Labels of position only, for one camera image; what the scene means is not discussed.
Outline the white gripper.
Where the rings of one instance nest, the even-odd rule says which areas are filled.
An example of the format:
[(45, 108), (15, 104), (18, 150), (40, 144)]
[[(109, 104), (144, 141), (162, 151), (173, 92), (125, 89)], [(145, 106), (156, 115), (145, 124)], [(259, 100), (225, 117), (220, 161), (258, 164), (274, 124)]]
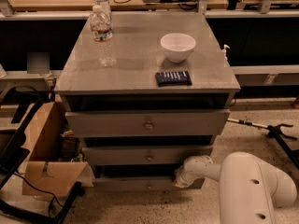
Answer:
[(173, 185), (185, 189), (197, 179), (213, 176), (213, 160), (209, 156), (191, 156), (175, 171)]

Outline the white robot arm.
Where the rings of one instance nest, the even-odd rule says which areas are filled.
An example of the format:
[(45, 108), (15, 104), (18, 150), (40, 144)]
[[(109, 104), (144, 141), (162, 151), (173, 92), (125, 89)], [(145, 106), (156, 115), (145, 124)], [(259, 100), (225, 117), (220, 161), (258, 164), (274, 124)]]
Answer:
[(221, 224), (277, 224), (275, 210), (297, 198), (288, 174), (246, 152), (231, 153), (221, 164), (191, 156), (175, 171), (173, 185), (184, 189), (205, 177), (219, 183)]

